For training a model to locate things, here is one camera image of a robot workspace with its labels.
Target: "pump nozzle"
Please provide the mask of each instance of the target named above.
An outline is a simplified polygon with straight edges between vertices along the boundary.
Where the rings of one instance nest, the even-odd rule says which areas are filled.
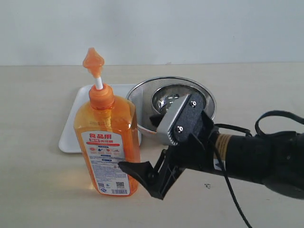
[[[95,48],[89,48],[87,55],[82,63],[82,65],[88,69],[88,71],[95,78],[95,85],[97,90],[104,88],[103,82],[101,80],[101,71],[103,65],[105,64],[104,58],[102,58],[95,50]]]

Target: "table surface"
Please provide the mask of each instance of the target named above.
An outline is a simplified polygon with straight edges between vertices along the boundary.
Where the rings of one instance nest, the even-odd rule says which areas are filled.
[[[254,130],[266,111],[304,116],[303,73],[304,63],[106,66],[103,80],[136,84],[155,76],[188,77],[214,94],[215,122]],[[2,66],[0,77],[1,228],[245,227],[224,178],[211,174],[186,170],[163,201],[142,187],[127,198],[99,195],[82,155],[58,148],[78,89],[93,82],[83,67]],[[261,126],[268,133],[304,132],[283,118],[270,118]],[[143,138],[142,161],[155,164],[162,148]],[[231,182],[253,227],[303,227],[303,200],[262,185]]]

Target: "dish soap bottle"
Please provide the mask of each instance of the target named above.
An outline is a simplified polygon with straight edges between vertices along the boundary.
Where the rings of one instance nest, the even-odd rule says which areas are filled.
[[[95,78],[95,85],[89,91],[90,101],[75,116],[74,130],[96,190],[131,196],[138,182],[122,172],[118,162],[140,162],[135,106],[102,83],[104,63],[95,49],[89,48],[83,66]]]

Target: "black wire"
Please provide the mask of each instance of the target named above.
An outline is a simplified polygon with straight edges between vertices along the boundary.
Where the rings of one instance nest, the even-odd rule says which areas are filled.
[[[220,154],[219,154],[218,149],[216,148],[216,146],[214,145],[213,142],[209,141],[209,143],[210,143],[210,145],[212,146],[212,148],[213,148],[213,150],[214,150],[214,153],[215,153],[215,155],[216,155],[216,157],[217,157],[217,159],[218,159],[220,168],[222,169],[222,172],[223,172],[224,178],[225,178],[225,180],[226,180],[226,183],[227,183],[227,185],[228,185],[228,188],[229,188],[231,197],[232,197],[232,199],[233,199],[234,204],[235,204],[236,207],[237,207],[238,212],[240,213],[240,215],[241,215],[243,221],[246,223],[246,225],[248,226],[248,228],[252,228],[252,226],[251,226],[250,223],[248,222],[246,216],[244,215],[244,213],[243,213],[243,211],[242,211],[240,205],[238,204],[237,198],[236,198],[236,196],[235,196],[235,194],[234,194],[234,191],[233,191],[233,189],[232,189],[231,183],[230,183],[230,181],[229,181],[229,178],[228,178],[226,169],[225,169],[225,167],[224,167],[224,164],[223,164],[223,162],[222,162],[222,159],[221,159],[221,157],[220,157]]]

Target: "white tray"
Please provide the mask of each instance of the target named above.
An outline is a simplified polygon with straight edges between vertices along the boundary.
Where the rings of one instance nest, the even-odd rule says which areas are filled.
[[[126,97],[128,92],[134,87],[131,84],[125,85],[110,85],[113,92],[117,96]],[[79,89],[71,112],[67,118],[66,125],[63,129],[59,140],[59,148],[64,153],[81,153],[80,146],[73,128],[74,118],[78,109],[87,101],[89,101],[89,90],[92,85],[87,85]],[[142,134],[138,132],[139,144],[142,142]]]

